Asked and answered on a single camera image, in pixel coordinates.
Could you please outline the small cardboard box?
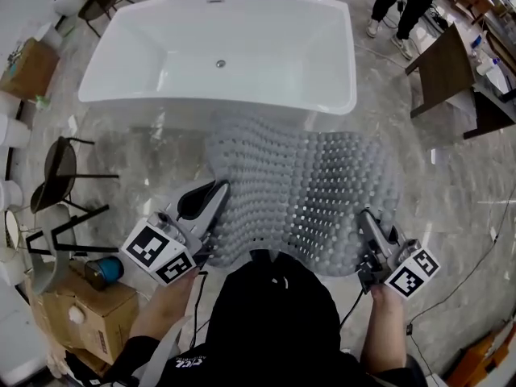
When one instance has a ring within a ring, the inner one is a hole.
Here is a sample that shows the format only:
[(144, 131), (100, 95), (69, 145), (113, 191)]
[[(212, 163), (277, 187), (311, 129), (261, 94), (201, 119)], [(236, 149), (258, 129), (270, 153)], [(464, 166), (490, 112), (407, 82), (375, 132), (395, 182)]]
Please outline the small cardboard box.
[(24, 101), (43, 97), (59, 59), (56, 51), (46, 43), (28, 39), (20, 56), (0, 78), (0, 91)]

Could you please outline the person's left forearm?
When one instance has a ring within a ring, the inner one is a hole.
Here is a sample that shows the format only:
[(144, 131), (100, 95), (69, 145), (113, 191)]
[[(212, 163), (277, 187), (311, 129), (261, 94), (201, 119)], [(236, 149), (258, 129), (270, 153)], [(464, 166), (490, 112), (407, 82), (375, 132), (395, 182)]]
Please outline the person's left forearm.
[(194, 268), (171, 285), (158, 286), (133, 322), (129, 338), (144, 336), (162, 340), (170, 328), (184, 317), (198, 273), (199, 268)]

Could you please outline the small white bin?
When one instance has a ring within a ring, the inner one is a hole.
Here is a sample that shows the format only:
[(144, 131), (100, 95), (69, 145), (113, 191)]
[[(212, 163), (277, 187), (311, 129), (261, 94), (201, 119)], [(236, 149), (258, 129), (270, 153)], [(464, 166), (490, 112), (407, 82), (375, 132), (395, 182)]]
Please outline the small white bin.
[(47, 44), (49, 47), (56, 51), (60, 49), (63, 41), (63, 38), (52, 23), (45, 23), (43, 26), (41, 26), (40, 29), (35, 33), (34, 39), (40, 43)]

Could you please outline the person's black clothing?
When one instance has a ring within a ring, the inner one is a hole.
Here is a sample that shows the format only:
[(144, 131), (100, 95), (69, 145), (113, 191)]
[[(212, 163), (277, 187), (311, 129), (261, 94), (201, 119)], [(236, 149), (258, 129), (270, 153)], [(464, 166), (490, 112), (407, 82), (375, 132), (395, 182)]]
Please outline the person's black clothing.
[(372, 374), (340, 347), (341, 322), (327, 287), (293, 257), (265, 250), (230, 273), (215, 301), (205, 341), (151, 366), (164, 340), (129, 338), (102, 387), (427, 387), (407, 353), (406, 366)]

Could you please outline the white rounded bin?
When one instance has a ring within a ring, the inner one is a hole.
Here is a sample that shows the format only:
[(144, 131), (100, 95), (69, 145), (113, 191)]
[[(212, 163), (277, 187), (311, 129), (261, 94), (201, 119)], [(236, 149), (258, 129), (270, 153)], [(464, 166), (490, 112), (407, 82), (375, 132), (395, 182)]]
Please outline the white rounded bin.
[(23, 255), (12, 248), (0, 248), (0, 277), (9, 285), (23, 282), (25, 264)]

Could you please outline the round white side table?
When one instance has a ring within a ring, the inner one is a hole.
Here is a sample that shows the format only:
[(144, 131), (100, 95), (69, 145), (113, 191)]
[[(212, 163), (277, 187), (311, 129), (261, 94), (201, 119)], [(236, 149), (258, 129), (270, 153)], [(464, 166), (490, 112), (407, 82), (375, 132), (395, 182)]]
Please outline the round white side table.
[(26, 249), (25, 239), (31, 234), (31, 230), (21, 224), (12, 210), (7, 210), (4, 215), (4, 240), (3, 247), (7, 251)]

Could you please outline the orange brown board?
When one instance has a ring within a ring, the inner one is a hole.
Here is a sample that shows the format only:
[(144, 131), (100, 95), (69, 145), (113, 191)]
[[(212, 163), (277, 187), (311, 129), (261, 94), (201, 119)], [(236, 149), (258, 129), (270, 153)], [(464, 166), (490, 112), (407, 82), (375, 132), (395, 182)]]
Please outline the orange brown board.
[(509, 355), (509, 345), (516, 334), (510, 320), (502, 329), (491, 331), (483, 339), (460, 351), (456, 362), (444, 376), (448, 387), (477, 387)]

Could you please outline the person's right forearm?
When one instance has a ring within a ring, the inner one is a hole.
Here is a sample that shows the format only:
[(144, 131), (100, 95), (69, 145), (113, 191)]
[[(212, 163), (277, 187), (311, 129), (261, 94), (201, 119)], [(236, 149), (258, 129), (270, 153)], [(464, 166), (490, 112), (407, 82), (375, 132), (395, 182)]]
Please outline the person's right forearm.
[(371, 288), (372, 310), (360, 362), (372, 374), (406, 366), (403, 300), (386, 285)]

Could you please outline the dark brown chair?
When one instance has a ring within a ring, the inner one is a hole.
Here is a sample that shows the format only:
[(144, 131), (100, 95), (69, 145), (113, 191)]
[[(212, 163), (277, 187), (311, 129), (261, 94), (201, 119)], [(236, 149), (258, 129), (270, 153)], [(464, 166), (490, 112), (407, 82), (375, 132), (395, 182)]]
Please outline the dark brown chair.
[(83, 206), (72, 202), (70, 193), (76, 179), (119, 179), (116, 174), (81, 174), (77, 172), (77, 156), (72, 142), (95, 145), (94, 141), (60, 136), (49, 148), (44, 162), (44, 182), (31, 196), (30, 209), (33, 214), (58, 203), (84, 212)]

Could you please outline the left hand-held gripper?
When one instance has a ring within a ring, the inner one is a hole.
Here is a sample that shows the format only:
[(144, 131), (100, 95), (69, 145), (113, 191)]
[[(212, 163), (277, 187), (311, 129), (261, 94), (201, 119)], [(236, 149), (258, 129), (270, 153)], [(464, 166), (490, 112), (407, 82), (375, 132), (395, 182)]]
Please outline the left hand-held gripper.
[(202, 268), (211, 255), (207, 240), (230, 189), (228, 181), (210, 178), (175, 189), (166, 211), (139, 220), (121, 252), (162, 286)]

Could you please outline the large cardboard box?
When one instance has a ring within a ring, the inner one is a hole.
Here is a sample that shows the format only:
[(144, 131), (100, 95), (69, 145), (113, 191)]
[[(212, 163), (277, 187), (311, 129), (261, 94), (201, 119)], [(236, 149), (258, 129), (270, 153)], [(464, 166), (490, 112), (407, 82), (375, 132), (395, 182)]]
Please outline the large cardboard box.
[[(113, 364), (129, 338), (139, 312), (135, 289), (120, 282), (103, 291), (85, 279), (83, 263), (73, 261), (69, 272), (52, 291), (27, 295), (36, 324), (50, 339), (64, 347), (86, 350), (107, 364)], [(72, 305), (85, 313), (77, 325), (69, 320)]]

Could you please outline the grey bubbled bath mat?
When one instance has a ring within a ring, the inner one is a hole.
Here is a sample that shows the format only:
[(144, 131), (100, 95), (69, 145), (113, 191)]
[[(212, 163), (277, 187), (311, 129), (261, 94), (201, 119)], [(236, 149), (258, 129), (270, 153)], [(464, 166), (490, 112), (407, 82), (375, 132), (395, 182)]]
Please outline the grey bubbled bath mat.
[(353, 131), (314, 132), (249, 114), (218, 116), (206, 160), (229, 198), (210, 236), (210, 264), (255, 249), (284, 252), (326, 277), (353, 274), (364, 252), (358, 218), (393, 225), (402, 175), (391, 149)]

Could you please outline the white pedal bin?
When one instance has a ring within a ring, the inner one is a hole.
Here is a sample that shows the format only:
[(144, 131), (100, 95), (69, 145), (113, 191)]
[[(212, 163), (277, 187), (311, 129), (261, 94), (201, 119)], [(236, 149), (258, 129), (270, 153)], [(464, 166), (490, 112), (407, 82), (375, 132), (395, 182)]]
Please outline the white pedal bin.
[(0, 91), (0, 146), (8, 148), (26, 148), (31, 137), (31, 130), (26, 123), (16, 116), (21, 101), (16, 97)]

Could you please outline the brown wooden table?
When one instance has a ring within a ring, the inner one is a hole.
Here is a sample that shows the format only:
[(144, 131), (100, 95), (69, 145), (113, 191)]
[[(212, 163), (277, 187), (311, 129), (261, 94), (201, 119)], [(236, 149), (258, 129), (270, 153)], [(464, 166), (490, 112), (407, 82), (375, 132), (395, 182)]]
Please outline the brown wooden table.
[(473, 67), (456, 25), (452, 24), (427, 50), (406, 67), (405, 73), (419, 71), (422, 104), (410, 112), (412, 119), (468, 91), (476, 114), (476, 128), (462, 138), (473, 139), (516, 125), (516, 94), (502, 93)]

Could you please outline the blue waste bin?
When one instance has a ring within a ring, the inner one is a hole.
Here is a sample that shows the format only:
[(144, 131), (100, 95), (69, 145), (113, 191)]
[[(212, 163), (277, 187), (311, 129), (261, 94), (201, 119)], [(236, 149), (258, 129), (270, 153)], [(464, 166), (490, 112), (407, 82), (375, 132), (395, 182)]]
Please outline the blue waste bin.
[(123, 274), (123, 264), (116, 256), (90, 260), (85, 264), (85, 279), (97, 291), (114, 284)]

